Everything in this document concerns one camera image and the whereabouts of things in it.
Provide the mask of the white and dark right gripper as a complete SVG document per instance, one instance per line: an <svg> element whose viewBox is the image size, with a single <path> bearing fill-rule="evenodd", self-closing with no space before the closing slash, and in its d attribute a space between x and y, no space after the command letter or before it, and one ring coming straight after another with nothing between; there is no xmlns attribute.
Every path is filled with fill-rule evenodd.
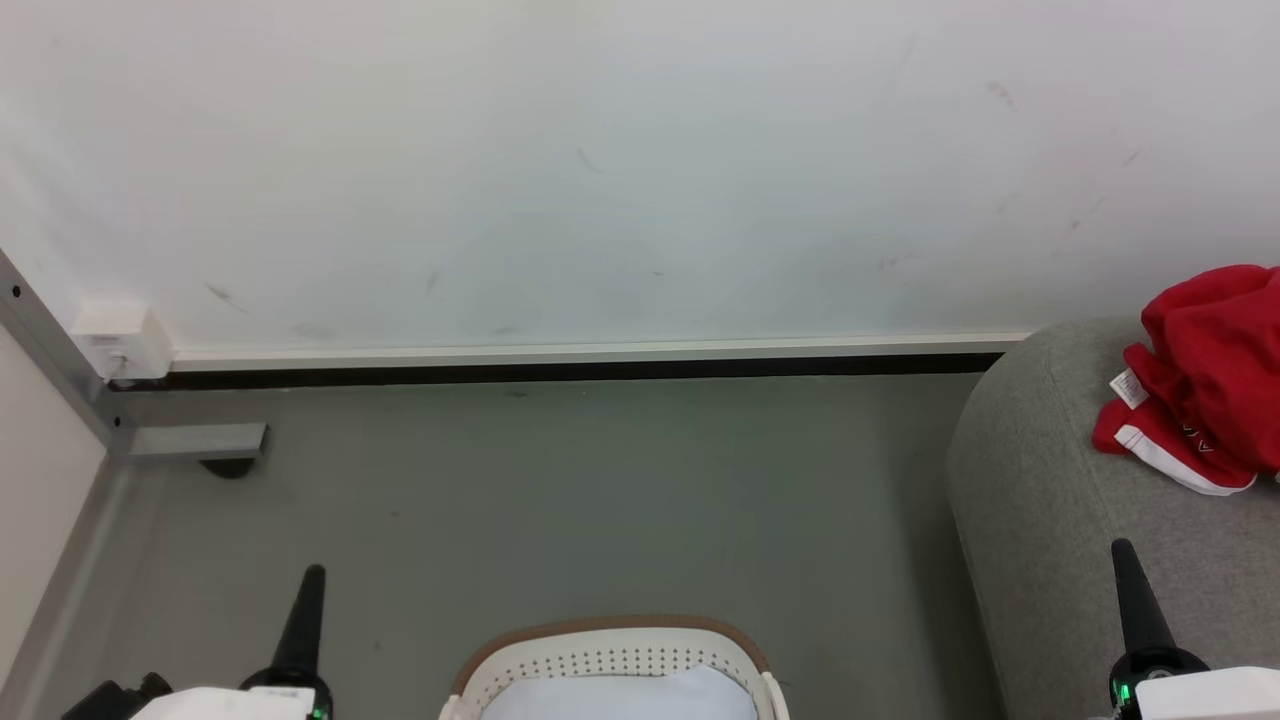
<svg viewBox="0 0 1280 720"><path fill-rule="evenodd" d="M1179 650L1128 538L1111 543L1124 655L1111 669L1110 719L1277 719L1279 670L1210 669Z"/></svg>

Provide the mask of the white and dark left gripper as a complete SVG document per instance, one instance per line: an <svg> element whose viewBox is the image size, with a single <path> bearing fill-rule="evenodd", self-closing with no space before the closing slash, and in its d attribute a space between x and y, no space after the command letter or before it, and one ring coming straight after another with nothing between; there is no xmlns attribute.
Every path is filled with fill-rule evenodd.
<svg viewBox="0 0 1280 720"><path fill-rule="evenodd" d="M326 569L306 568L269 669L238 688L193 687L161 694L133 719L333 719L334 702L320 678Z"/></svg>

